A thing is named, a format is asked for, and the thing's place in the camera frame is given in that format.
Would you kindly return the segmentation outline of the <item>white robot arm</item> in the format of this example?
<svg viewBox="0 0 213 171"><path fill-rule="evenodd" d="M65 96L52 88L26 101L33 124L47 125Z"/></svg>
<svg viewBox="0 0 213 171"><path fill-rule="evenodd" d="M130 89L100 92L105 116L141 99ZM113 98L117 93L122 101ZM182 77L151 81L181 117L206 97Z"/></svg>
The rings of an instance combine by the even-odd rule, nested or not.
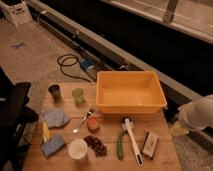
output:
<svg viewBox="0 0 213 171"><path fill-rule="evenodd" d="M207 127L213 129L213 94L184 104L178 111L178 120L170 128L173 136L186 135Z"/></svg>

